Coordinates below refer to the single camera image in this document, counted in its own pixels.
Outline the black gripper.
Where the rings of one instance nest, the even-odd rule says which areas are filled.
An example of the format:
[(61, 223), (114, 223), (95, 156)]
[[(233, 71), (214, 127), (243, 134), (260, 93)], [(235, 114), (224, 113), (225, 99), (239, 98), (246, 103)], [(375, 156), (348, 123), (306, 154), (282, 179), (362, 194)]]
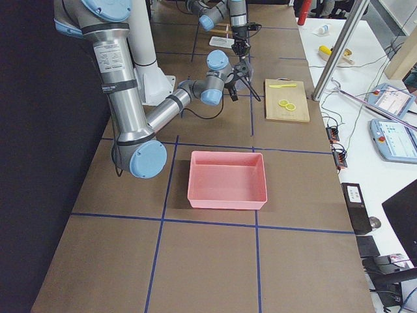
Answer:
[(232, 28), (234, 44), (231, 46), (235, 55), (246, 56), (249, 54), (251, 46), (248, 44), (248, 28), (233, 27)]
[(231, 100), (238, 100), (236, 83), (240, 80), (240, 76), (230, 76), (225, 81), (225, 89), (228, 91)]

